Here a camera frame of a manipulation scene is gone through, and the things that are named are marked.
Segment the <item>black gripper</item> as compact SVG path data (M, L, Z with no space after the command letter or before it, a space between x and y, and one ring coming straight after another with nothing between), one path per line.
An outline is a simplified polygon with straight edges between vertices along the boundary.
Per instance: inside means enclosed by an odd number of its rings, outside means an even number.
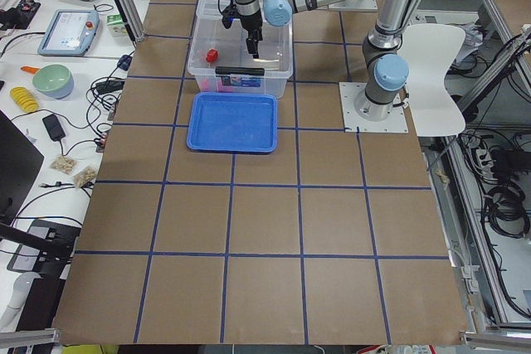
M246 48L254 58L259 57L259 44L263 40L263 20L260 13L240 16L241 26L247 31Z

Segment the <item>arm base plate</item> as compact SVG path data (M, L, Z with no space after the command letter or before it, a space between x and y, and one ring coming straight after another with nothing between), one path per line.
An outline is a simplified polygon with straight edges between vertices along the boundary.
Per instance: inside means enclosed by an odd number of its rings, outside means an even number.
M340 82L339 97L343 128L350 133L408 133L404 107L399 95L390 104L371 102L365 83Z

